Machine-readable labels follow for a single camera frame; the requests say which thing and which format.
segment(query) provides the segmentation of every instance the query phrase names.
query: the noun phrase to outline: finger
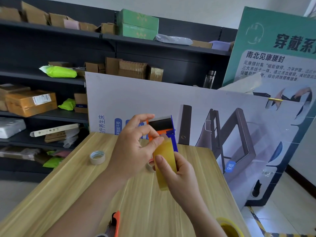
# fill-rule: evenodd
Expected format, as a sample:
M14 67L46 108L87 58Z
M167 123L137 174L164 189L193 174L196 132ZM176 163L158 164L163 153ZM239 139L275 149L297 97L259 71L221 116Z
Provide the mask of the finger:
M151 135L153 138L159 137L159 134L151 125L142 125L140 127L137 127L135 134L138 139L147 134Z
M163 137L156 137L152 139L152 141L149 142L145 147L143 147L143 150L146 151L149 156L151 156L153 152L157 149L157 147L160 146L161 143L163 143L163 141Z
M144 122L146 120L150 120L154 118L154 114L139 114L139 115L134 115L130 121L127 123L126 127L127 128L136 128L141 122Z
M181 166L189 164L187 159L185 159L179 152L174 152L174 158L176 160L177 170L179 170Z
M173 172L166 159L163 158L161 155L156 155L155 161L158 169L160 170L166 181L176 176L176 173Z

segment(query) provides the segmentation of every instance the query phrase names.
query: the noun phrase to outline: clear tape roll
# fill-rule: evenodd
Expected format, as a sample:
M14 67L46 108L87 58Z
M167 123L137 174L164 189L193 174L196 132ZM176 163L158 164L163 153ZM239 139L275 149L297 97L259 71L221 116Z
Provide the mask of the clear tape roll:
M94 151L90 154L90 162L93 165L100 165L105 161L105 154L103 151Z

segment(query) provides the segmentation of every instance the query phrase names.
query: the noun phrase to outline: display board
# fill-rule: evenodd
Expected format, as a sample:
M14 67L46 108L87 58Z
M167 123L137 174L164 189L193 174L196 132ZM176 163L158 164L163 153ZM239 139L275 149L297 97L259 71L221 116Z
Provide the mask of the display board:
M118 135L135 114L172 115L179 144L213 151L239 208L280 141L295 135L302 107L283 101L275 111L266 97L89 72L86 87L90 131Z
M267 202L316 115L315 26L316 20L306 17L244 8L223 85L239 80L241 75L261 72L262 85L253 91L254 95L303 105L291 123L297 133L275 148L249 205Z

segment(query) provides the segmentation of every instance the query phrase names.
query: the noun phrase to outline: right hand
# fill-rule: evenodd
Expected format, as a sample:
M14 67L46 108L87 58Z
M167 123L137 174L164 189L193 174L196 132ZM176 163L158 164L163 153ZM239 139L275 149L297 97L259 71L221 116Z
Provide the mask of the right hand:
M194 211L203 202L198 188L198 181L192 165L178 152L174 152L177 173L174 173L168 162L161 156L155 157L156 165L164 176L170 193L185 211Z

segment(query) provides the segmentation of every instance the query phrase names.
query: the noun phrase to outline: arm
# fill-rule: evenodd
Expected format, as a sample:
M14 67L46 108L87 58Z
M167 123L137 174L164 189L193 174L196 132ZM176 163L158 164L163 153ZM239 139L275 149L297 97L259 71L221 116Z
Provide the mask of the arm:
M133 116L118 136L108 167L43 235L44 237L95 235L116 192L146 165L153 152L163 142L163 137L159 137L150 125L138 127L140 122L152 118L152 114ZM154 139L142 148L139 139L148 133Z
M160 155L156 164L166 179L175 201L190 219L197 237L227 237L216 219L210 214L198 188L192 165L178 152L174 153L178 172L174 173L167 161Z

